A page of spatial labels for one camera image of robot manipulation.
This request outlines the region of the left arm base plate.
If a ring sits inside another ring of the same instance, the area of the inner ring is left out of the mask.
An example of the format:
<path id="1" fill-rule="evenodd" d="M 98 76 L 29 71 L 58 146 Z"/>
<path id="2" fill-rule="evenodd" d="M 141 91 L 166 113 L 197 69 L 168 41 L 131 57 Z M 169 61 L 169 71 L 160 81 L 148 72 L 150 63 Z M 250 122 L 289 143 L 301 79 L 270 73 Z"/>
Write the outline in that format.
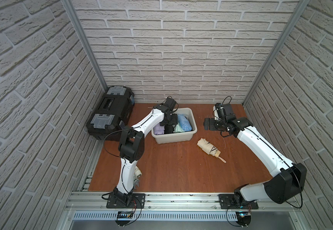
<path id="1" fill-rule="evenodd" d="M 114 194 L 111 192 L 107 198 L 107 209 L 143 209 L 145 204 L 144 193 Z"/>

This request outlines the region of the mint green umbrella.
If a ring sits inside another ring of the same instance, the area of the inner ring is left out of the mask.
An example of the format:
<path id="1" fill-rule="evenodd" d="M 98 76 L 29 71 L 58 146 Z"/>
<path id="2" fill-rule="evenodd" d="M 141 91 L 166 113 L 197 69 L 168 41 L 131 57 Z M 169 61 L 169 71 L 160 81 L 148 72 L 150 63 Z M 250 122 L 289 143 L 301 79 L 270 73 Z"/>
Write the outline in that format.
<path id="1" fill-rule="evenodd" d="M 180 124 L 175 125 L 173 133 L 183 133 L 184 129 L 180 126 Z"/>

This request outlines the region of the lilac umbrella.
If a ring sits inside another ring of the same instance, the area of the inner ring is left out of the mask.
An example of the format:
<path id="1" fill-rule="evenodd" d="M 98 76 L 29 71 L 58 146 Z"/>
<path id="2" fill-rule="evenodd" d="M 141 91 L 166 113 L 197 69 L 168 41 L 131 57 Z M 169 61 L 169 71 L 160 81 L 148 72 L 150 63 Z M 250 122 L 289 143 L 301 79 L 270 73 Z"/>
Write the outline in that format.
<path id="1" fill-rule="evenodd" d="M 154 131 L 155 135 L 164 135 L 164 133 L 165 133 L 165 127 L 162 126 L 162 125 L 160 125 L 160 124 L 157 124 L 154 127 L 153 131 Z"/>

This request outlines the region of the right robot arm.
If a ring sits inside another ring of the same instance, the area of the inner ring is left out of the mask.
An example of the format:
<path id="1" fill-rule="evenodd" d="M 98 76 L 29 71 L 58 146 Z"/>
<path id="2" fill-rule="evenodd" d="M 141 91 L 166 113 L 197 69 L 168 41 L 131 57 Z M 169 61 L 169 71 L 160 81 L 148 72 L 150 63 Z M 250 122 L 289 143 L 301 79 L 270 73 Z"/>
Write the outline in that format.
<path id="1" fill-rule="evenodd" d="M 242 208 L 262 199 L 282 204 L 296 195 L 302 195 L 307 175 L 303 164 L 294 163 L 282 155 L 246 117 L 237 118 L 231 104 L 216 103 L 213 115 L 213 118 L 204 120 L 204 129 L 226 133 L 227 137 L 239 139 L 258 157 L 272 176 L 269 181 L 235 189 L 231 205 Z"/>

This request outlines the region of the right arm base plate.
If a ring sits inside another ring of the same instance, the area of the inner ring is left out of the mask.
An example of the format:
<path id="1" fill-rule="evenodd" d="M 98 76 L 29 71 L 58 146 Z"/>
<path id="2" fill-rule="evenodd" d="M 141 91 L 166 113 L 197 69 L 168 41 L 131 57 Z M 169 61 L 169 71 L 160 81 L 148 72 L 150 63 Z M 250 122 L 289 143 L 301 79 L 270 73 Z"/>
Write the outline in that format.
<path id="1" fill-rule="evenodd" d="M 256 201 L 246 201 L 235 193 L 219 194 L 218 197 L 221 209 L 259 209 Z"/>

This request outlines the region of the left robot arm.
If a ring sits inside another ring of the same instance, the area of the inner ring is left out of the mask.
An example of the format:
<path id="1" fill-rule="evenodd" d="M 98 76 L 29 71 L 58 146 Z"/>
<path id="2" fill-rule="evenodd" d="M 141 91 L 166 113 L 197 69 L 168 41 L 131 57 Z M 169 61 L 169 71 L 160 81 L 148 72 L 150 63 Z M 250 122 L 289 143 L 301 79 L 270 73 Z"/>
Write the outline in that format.
<path id="1" fill-rule="evenodd" d="M 121 160 L 120 178 L 113 192 L 124 203 L 131 201 L 134 190 L 134 173 L 137 162 L 145 149 L 145 137 L 159 123 L 171 121 L 177 102 L 167 97 L 162 103 L 152 107 L 151 112 L 140 122 L 122 131 L 119 143 Z"/>

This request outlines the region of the black umbrella front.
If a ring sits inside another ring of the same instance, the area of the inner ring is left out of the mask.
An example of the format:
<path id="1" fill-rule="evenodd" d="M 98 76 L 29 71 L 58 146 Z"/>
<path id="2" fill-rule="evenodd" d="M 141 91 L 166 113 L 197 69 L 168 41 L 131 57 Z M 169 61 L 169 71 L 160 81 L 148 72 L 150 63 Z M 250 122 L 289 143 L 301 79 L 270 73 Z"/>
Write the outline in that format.
<path id="1" fill-rule="evenodd" d="M 171 120 L 164 125 L 164 134 L 174 133 L 174 129 L 178 124 L 178 117 L 175 115 L 172 116 Z"/>

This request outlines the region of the beige umbrella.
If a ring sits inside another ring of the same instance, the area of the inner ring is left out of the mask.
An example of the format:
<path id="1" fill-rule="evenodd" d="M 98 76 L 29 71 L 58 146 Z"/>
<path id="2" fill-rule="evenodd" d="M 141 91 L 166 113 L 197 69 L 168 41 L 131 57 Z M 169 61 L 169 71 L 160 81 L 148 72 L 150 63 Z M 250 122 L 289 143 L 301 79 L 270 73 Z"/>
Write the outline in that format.
<path id="1" fill-rule="evenodd" d="M 206 139 L 201 138 L 197 142 L 197 146 L 200 147 L 206 154 L 211 155 L 215 158 L 218 158 L 224 163 L 227 162 L 222 157 L 220 157 L 221 151 L 216 146 L 214 146 L 211 142 L 207 141 Z"/>

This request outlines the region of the light blue umbrella front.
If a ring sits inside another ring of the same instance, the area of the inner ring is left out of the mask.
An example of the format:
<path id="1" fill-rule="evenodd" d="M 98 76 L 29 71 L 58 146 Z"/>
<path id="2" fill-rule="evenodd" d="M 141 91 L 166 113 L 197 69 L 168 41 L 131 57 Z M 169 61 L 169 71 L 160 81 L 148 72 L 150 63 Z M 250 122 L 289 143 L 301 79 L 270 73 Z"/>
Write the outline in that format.
<path id="1" fill-rule="evenodd" d="M 192 131 L 192 126 L 185 115 L 178 114 L 178 123 L 179 123 L 180 131 L 183 131 L 183 132 Z"/>

